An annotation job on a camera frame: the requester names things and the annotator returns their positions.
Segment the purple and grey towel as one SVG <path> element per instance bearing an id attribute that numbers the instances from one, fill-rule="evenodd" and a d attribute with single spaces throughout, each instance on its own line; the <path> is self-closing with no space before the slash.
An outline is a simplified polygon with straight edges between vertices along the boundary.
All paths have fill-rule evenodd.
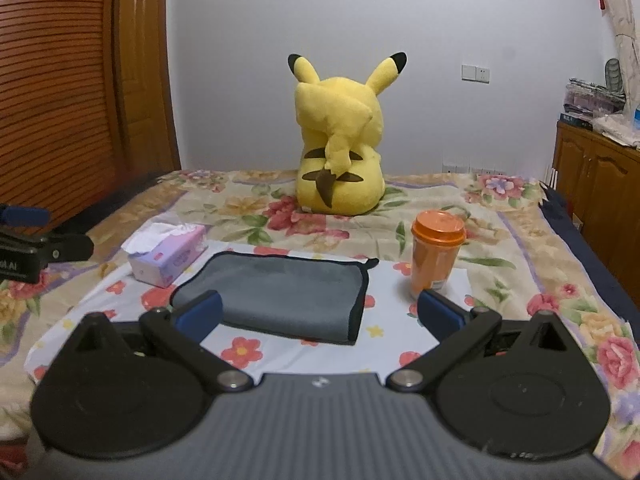
<path id="1" fill-rule="evenodd" d="M 228 326 L 282 337 L 355 344 L 369 286 L 380 262 L 318 260 L 220 252 L 170 297 L 182 307 L 208 290 L 222 299 Z"/>

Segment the floral bed quilt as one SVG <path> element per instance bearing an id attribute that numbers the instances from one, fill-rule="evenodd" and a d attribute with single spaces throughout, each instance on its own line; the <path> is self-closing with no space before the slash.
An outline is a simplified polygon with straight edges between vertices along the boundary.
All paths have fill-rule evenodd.
<path id="1" fill-rule="evenodd" d="M 559 315 L 600 376 L 612 402 L 597 454 L 626 479 L 639 473 L 638 312 L 614 284 L 601 285 L 582 237 L 558 200 L 533 179 L 497 193 L 503 178 L 472 174 L 391 177 L 382 203 L 364 216 L 305 214 L 288 171 L 182 170 L 166 174 L 90 230 L 87 262 L 45 270 L 37 284 L 1 286 L 1 473 L 26 469 L 28 404 L 55 351 L 88 312 L 133 318 L 166 306 L 169 292 L 135 282 L 122 242 L 145 222 L 199 223 L 214 249 L 262 255 L 375 258 L 362 327 L 353 346 L 281 338 L 219 327 L 209 347 L 254 375 L 317 370 L 385 376 L 426 349 L 408 292 L 410 226 L 420 211 L 459 217 L 468 238 L 445 294 L 460 306 L 488 307 L 525 320 Z"/>

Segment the purple tissue box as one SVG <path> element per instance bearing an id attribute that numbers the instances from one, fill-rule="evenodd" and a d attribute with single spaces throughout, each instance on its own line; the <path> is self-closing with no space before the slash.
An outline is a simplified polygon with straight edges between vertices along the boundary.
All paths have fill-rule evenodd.
<path id="1" fill-rule="evenodd" d="M 169 287 L 206 248 L 206 227 L 152 222 L 128 237 L 122 250 L 138 282 Z"/>

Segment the white strawberry print cloth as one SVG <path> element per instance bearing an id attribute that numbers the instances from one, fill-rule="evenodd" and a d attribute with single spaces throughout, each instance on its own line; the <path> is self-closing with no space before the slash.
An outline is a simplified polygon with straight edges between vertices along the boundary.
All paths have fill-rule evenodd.
<path id="1" fill-rule="evenodd" d="M 128 264 L 103 280 L 29 350 L 24 369 L 40 380 L 87 314 L 134 322 L 153 308 L 175 311 L 206 290 L 222 318 L 193 315 L 202 346 L 239 370 L 265 373 L 369 372 L 385 377 L 434 348 L 409 292 L 410 266 L 288 249 L 210 243 L 167 288 L 134 279 Z"/>

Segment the orange plastic cup with lid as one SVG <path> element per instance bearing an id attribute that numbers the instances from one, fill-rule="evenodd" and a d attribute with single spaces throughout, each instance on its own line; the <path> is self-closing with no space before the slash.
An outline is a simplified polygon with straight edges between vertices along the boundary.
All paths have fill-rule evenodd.
<path id="1" fill-rule="evenodd" d="M 424 210 L 411 226 L 412 257 L 410 290 L 413 297 L 424 289 L 442 289 L 454 268 L 460 248 L 466 242 L 461 218 L 442 210 Z"/>

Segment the wooden louvered wardrobe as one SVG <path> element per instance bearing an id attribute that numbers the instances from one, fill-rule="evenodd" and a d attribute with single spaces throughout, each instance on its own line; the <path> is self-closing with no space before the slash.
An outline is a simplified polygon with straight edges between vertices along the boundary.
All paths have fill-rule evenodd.
<path id="1" fill-rule="evenodd" d="M 166 0 L 1 0 L 1 198 L 52 226 L 180 166 Z"/>

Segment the wooden cabinet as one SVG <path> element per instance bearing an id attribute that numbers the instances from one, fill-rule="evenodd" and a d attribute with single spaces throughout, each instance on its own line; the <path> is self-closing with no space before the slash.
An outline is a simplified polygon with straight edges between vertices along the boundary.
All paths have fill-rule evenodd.
<path id="1" fill-rule="evenodd" d="M 556 190 L 599 260 L 639 301 L 639 151 L 584 128 L 556 124 Z"/>

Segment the clutter pile on cabinet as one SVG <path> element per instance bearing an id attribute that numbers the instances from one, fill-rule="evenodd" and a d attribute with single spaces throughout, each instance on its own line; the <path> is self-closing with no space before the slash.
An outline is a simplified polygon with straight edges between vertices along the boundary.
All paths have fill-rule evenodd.
<path id="1" fill-rule="evenodd" d="M 605 85 L 570 78 L 565 87 L 560 122 L 600 133 L 624 148 L 639 149 L 639 109 L 627 107 L 620 61 L 604 66 Z"/>

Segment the yellow Pikachu plush toy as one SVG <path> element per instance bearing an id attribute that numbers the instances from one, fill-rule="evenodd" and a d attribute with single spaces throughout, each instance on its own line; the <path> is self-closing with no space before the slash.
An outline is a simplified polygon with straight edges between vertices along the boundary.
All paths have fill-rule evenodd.
<path id="1" fill-rule="evenodd" d="M 295 117 L 304 144 L 295 185 L 304 211 L 359 216 L 378 206 L 385 193 L 378 154 L 384 120 L 378 96 L 406 64 L 407 55 L 397 52 L 359 82 L 322 79 L 306 58 L 288 56 L 297 80 Z"/>

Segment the floral curtain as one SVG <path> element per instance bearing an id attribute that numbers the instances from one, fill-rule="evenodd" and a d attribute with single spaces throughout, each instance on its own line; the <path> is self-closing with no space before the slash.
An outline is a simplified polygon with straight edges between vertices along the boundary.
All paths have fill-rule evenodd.
<path id="1" fill-rule="evenodd" d="M 639 39 L 632 0 L 604 0 L 613 27 L 626 94 L 625 110 L 632 112 L 639 104 Z"/>

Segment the white wall switch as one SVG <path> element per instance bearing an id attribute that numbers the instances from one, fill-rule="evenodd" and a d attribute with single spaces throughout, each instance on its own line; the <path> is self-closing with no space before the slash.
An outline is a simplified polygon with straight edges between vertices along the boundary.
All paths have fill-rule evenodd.
<path id="1" fill-rule="evenodd" d="M 490 70 L 486 67 L 461 65 L 461 79 L 469 82 L 479 82 L 480 84 L 490 83 Z"/>

